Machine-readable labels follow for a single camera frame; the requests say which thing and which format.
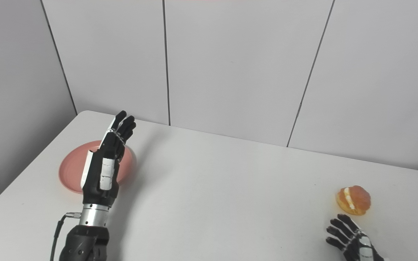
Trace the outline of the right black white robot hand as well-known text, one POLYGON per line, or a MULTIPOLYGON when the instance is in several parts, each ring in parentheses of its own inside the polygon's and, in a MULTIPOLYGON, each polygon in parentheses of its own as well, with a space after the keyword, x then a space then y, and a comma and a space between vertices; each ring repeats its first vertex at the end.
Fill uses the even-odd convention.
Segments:
POLYGON ((348 216, 338 214, 326 228, 325 241, 341 251, 346 261, 386 261, 369 236, 348 216))

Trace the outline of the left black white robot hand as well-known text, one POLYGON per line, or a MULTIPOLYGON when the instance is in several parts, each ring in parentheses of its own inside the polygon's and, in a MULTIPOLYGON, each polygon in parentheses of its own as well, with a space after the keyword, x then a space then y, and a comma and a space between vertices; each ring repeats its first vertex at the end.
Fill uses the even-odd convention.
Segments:
POLYGON ((121 111, 112 120, 97 150, 89 151, 83 169, 83 204, 112 207, 118 196, 118 171, 126 142, 133 135, 135 118, 121 111))

